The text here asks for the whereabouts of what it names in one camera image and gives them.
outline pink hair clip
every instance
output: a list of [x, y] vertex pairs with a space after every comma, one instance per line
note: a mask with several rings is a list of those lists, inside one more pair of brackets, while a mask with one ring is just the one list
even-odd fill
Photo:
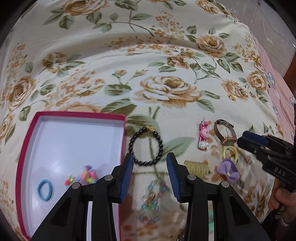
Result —
[[209, 123], [207, 121], [201, 121], [199, 124], [199, 135], [198, 135], [198, 149], [207, 150], [209, 148], [209, 143], [206, 140], [209, 138], [207, 126]]

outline metal mesh watch strap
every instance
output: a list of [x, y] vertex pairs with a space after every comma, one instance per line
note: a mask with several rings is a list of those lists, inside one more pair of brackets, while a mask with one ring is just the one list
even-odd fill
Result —
[[237, 137], [236, 134], [235, 134], [235, 131], [233, 129], [234, 126], [232, 124], [230, 124], [228, 121], [219, 119], [219, 120], [216, 120], [216, 122], [214, 124], [214, 131], [216, 133], [216, 136], [218, 137], [218, 139], [221, 142], [224, 141], [224, 136], [221, 135], [220, 131], [217, 128], [217, 125], [224, 125], [224, 126], [226, 126], [230, 130], [232, 137], [234, 137], [234, 138]]

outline metal screw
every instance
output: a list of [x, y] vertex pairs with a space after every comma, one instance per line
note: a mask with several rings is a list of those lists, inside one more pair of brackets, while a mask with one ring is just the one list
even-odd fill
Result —
[[104, 178], [105, 178], [106, 181], [111, 181], [113, 179], [113, 176], [112, 175], [106, 175]]
[[189, 180], [195, 180], [195, 179], [196, 179], [196, 176], [194, 176], [193, 174], [189, 174], [189, 175], [187, 176], [187, 178], [188, 178]]
[[77, 188], [79, 188], [80, 187], [80, 183], [73, 183], [72, 184], [72, 188], [73, 189], [77, 189]]
[[228, 188], [229, 187], [229, 183], [228, 182], [222, 182], [221, 186], [224, 188]]
[[184, 235], [185, 233], [182, 233], [176, 241], [184, 241]]

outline rose pattern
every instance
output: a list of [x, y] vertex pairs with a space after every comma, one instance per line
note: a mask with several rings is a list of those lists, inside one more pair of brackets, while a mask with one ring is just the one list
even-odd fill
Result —
[[174, 67], [181, 67], [184, 69], [189, 69], [189, 65], [184, 62], [184, 58], [181, 56], [171, 56], [167, 58], [167, 64], [169, 66], [174, 66]]
[[14, 115], [11, 113], [8, 113], [4, 120], [2, 121], [0, 125], [0, 141], [5, 138], [5, 136], [8, 134], [9, 129], [12, 126]]
[[115, 72], [115, 75], [117, 76], [124, 76], [126, 74], [126, 70], [122, 69], [122, 70], [118, 70]]
[[145, 70], [145, 69], [142, 69], [141, 71], [136, 71], [135, 74], [133, 75], [133, 77], [145, 75], [146, 72], [147, 72], [147, 70]]
[[91, 113], [99, 113], [102, 110], [102, 107], [93, 105], [91, 103], [81, 103], [79, 101], [75, 101], [66, 105], [65, 107], [59, 108], [60, 111], [75, 111], [75, 112], [91, 112]]
[[13, 87], [13, 90], [8, 97], [8, 109], [13, 111], [18, 108], [28, 98], [35, 87], [36, 81], [31, 76], [22, 77]]
[[195, 53], [189, 48], [186, 48], [186, 49], [182, 48], [179, 55], [185, 58], [193, 58]]
[[224, 13], [225, 15], [231, 15], [234, 17], [233, 13], [230, 11], [230, 9], [228, 9], [225, 6], [222, 6], [221, 4], [218, 5], [218, 7], [220, 6], [219, 10]]
[[142, 80], [140, 85], [143, 90], [138, 91], [137, 96], [169, 108], [183, 108], [186, 103], [195, 102], [202, 96], [196, 86], [175, 76], [150, 76]]
[[237, 82], [233, 80], [225, 80], [221, 85], [227, 93], [235, 95], [240, 100], [248, 100], [249, 96], [247, 92], [241, 88]]
[[213, 58], [224, 57], [227, 52], [222, 39], [217, 38], [214, 35], [199, 36], [198, 38], [196, 38], [195, 46], [196, 48]]
[[19, 227], [15, 228], [15, 234], [20, 239], [20, 241], [26, 241], [26, 239], [23, 237], [22, 231]]
[[253, 88], [258, 91], [267, 90], [267, 83], [264, 72], [262, 73], [259, 70], [251, 72], [247, 77], [247, 81]]
[[284, 132], [283, 132], [283, 130], [281, 128], [281, 124], [280, 123], [277, 123], [276, 124], [276, 133], [279, 134], [279, 135], [281, 135], [281, 138], [283, 140], [285, 140]]
[[195, 3], [197, 6], [201, 7], [207, 13], [210, 13], [210, 14], [217, 14], [218, 13], [218, 10], [215, 7], [215, 5], [206, 1], [206, 0], [195, 1]]
[[68, 96], [63, 97], [61, 100], [56, 102], [56, 106], [61, 106], [64, 104], [66, 101], [68, 101], [70, 98]]
[[42, 65], [47, 69], [49, 72], [55, 74], [58, 72], [62, 66], [67, 62], [67, 55], [55, 52], [49, 53], [46, 57], [42, 60]]
[[262, 65], [262, 63], [261, 63], [261, 60], [260, 60], [260, 56], [258, 55], [256, 58], [254, 58], [254, 61], [255, 61], [255, 63], [254, 63], [254, 67], [259, 71], [259, 72], [261, 72], [261, 73], [265, 73], [264, 72], [264, 67], [263, 67], [263, 65]]
[[108, 6], [107, 0], [67, 0], [62, 7], [64, 13], [70, 13], [72, 16], [77, 16], [88, 15]]

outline floral bedspread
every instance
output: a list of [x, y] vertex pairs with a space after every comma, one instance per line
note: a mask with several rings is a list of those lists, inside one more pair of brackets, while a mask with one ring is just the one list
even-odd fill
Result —
[[[196, 174], [205, 181], [224, 180], [215, 172], [222, 161], [215, 120], [229, 121], [238, 137], [249, 130], [283, 138], [253, 36], [214, 0], [39, 0], [1, 47], [0, 71], [0, 208], [21, 240], [15, 176], [37, 111], [126, 115], [126, 152], [140, 128], [153, 126], [160, 134], [159, 163], [134, 166], [121, 209], [122, 241], [176, 240], [184, 230], [187, 207], [171, 191], [168, 152], [180, 164], [201, 167]], [[208, 151], [197, 148], [202, 120], [210, 123]], [[150, 160], [156, 144], [143, 136], [135, 155]], [[252, 154], [238, 150], [241, 179], [233, 187], [262, 221], [273, 178]], [[166, 182], [159, 221], [144, 224], [138, 214], [154, 180]], [[161, 192], [157, 185], [154, 192]]]

